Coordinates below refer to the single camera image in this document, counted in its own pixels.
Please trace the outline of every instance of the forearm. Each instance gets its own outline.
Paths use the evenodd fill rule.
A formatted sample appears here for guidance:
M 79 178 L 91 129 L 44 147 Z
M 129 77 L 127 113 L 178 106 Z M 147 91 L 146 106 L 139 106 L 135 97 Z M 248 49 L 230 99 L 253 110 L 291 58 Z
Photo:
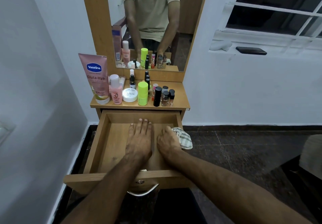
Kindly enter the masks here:
M 64 219 L 62 224 L 114 223 L 123 198 L 142 161 L 123 157 L 97 187 Z
M 137 52 L 141 51 L 141 48 L 143 48 L 142 40 L 141 40 L 141 35 L 140 31 L 138 28 L 138 25 L 136 24 L 135 19 L 128 19 L 127 20 L 127 25 L 130 30 L 131 38 L 135 46 L 135 50 Z
M 169 22 L 166 28 L 166 31 L 163 35 L 163 38 L 159 44 L 158 53 L 164 53 L 167 50 L 167 48 L 171 45 L 175 37 L 175 34 L 178 30 L 178 26 L 179 26 L 179 22 L 176 20 Z
M 179 152 L 170 164 L 189 178 L 234 223 L 310 223 L 256 184 Z

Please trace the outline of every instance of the window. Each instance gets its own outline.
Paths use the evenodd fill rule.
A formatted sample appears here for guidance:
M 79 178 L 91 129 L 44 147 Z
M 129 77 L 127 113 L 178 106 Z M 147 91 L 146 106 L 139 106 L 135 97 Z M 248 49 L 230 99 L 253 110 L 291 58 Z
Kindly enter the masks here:
M 214 39 L 322 49 L 322 0 L 228 0 Z

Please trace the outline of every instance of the checkered cloth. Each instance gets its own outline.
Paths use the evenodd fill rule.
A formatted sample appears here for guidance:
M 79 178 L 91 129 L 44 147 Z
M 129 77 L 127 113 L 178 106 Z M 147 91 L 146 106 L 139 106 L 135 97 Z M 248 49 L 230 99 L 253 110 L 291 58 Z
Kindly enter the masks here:
M 186 133 L 184 130 L 182 130 L 179 127 L 174 127 L 172 128 L 172 130 L 179 138 L 179 142 L 182 149 L 192 149 L 192 141 L 188 133 Z

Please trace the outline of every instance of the vaseline logo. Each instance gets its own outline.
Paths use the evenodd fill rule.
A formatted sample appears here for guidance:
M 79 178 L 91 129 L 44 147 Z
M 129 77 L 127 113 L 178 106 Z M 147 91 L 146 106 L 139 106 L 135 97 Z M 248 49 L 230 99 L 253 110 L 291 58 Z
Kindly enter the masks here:
M 87 69 L 92 72 L 101 72 L 102 71 L 102 67 L 96 63 L 87 64 Z

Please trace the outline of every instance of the beige polo shirt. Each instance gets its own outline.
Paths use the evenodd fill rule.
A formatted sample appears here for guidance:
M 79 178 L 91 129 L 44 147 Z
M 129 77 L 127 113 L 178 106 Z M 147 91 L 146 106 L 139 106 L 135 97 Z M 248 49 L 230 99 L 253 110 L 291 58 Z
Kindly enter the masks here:
M 161 42 L 169 24 L 168 4 L 172 1 L 180 0 L 134 0 L 135 20 L 142 39 Z

